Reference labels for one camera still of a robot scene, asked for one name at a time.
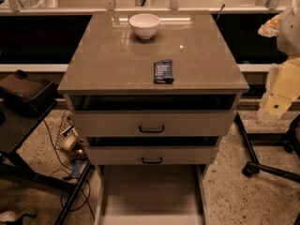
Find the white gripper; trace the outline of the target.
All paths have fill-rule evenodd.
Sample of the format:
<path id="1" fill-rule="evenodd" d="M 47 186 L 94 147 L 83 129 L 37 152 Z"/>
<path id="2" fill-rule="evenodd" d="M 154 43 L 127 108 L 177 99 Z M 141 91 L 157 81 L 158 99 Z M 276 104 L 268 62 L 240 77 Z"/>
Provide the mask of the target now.
<path id="1" fill-rule="evenodd" d="M 282 14 L 279 13 L 265 24 L 258 34 L 271 38 L 278 34 Z M 300 97 L 300 58 L 293 58 L 278 65 L 273 64 L 268 72 L 265 93 L 262 95 L 258 116 L 263 121 L 279 119 Z"/>

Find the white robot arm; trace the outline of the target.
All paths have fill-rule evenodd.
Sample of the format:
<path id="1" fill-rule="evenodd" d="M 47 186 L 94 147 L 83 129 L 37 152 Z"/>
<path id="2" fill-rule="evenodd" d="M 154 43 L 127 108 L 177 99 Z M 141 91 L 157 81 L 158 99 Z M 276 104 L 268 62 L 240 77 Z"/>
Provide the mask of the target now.
<path id="1" fill-rule="evenodd" d="M 300 97 L 300 0 L 267 21 L 258 30 L 267 38 L 277 38 L 277 49 L 288 55 L 282 64 L 273 64 L 267 74 L 260 102 L 262 120 L 279 119 Z"/>

